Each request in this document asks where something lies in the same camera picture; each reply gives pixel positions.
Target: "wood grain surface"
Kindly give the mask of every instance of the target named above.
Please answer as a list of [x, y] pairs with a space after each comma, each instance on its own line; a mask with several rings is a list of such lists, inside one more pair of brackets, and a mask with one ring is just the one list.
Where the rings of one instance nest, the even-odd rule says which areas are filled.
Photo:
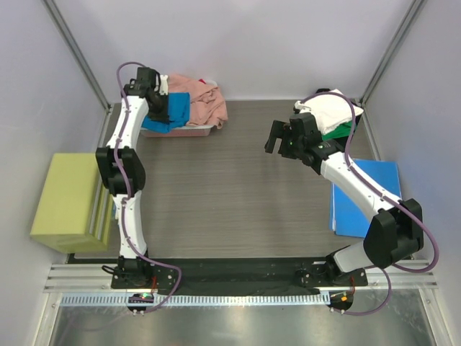
[[[360, 240], [328, 229], [330, 182], [298, 160], [264, 152], [272, 121], [288, 119], [293, 103], [228, 102], [229, 121], [208, 137], [139, 137], [151, 257], [323, 256]], [[362, 123], [352, 156], [372, 158]], [[77, 257], [116, 257], [119, 246], [113, 221], [109, 251]]]

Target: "blue folder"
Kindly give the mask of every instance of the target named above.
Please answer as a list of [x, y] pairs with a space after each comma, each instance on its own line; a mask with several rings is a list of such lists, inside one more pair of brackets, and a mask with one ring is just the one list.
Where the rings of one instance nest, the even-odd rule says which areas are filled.
[[[398, 180], [397, 164], [395, 162], [354, 160], [371, 178], [386, 190], [401, 197]], [[338, 236], [367, 235], [370, 222], [365, 218], [354, 202], [335, 184], [331, 185], [330, 198], [330, 229]]]

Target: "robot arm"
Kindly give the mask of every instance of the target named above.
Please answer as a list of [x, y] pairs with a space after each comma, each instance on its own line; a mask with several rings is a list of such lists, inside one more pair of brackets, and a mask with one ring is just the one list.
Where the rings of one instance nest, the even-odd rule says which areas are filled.
[[[96, 152], [103, 184], [113, 196], [117, 208], [116, 213], [119, 216], [121, 239], [119, 267], [130, 267], [129, 262], [137, 261], [137, 254], [126, 242], [122, 225], [120, 224], [120, 210], [123, 199], [127, 200], [125, 206], [125, 224], [131, 242], [141, 254], [147, 254], [147, 245], [143, 236], [140, 216], [140, 199], [142, 189], [146, 183], [146, 172], [136, 154], [136, 144], [141, 125], [146, 116], [156, 121], [169, 121], [167, 113], [167, 79], [168, 76], [160, 75], [152, 68], [138, 68], [136, 79], [131, 79], [130, 83], [124, 87], [130, 105], [130, 113], [127, 115], [126, 104], [122, 102], [122, 109], [112, 137], [104, 148], [98, 148]], [[124, 122], [126, 122], [126, 126], [121, 136], [121, 147], [118, 152], [130, 182], [132, 196], [127, 195], [125, 182], [114, 160], [116, 140]], [[139, 268], [139, 261], [134, 262], [133, 268], [136, 270], [141, 269]]]
[[422, 229], [396, 207], [383, 200], [382, 196], [400, 203], [420, 220], [421, 206], [415, 200], [401, 201], [351, 160], [351, 165], [381, 191], [382, 195], [371, 192], [349, 169], [343, 148], [334, 140], [322, 140], [313, 115], [308, 112], [293, 115], [289, 123], [275, 120], [265, 146], [267, 153], [273, 152], [278, 138], [282, 139], [278, 154], [289, 159], [300, 159], [317, 174], [338, 185], [370, 220], [370, 227], [363, 241], [326, 257], [326, 273], [330, 280], [362, 267], [377, 266], [384, 269], [423, 247]]

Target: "yellow foam block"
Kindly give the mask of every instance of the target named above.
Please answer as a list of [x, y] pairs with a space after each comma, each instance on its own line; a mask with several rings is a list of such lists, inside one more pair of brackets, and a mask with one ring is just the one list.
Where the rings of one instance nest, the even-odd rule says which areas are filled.
[[94, 154], [55, 154], [30, 236], [59, 252], [105, 251], [111, 211]]

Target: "metal floor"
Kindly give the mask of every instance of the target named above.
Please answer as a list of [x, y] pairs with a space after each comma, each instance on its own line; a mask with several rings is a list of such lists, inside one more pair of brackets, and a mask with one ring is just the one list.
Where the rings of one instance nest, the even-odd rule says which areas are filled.
[[[357, 291], [352, 308], [369, 311], [385, 295]], [[326, 306], [233, 306], [161, 309], [110, 324], [123, 313], [126, 308], [60, 308], [50, 345], [436, 345], [418, 290], [395, 290], [383, 310], [366, 317], [331, 313]]]
[[[324, 256], [358, 241], [328, 230], [330, 182], [300, 161], [264, 153], [272, 121], [286, 120], [293, 103], [228, 102], [228, 123], [208, 137], [140, 136], [151, 257]], [[118, 113], [119, 105], [107, 135]], [[372, 159], [362, 122], [352, 156]], [[113, 221], [108, 252], [76, 257], [117, 257], [119, 246]]]

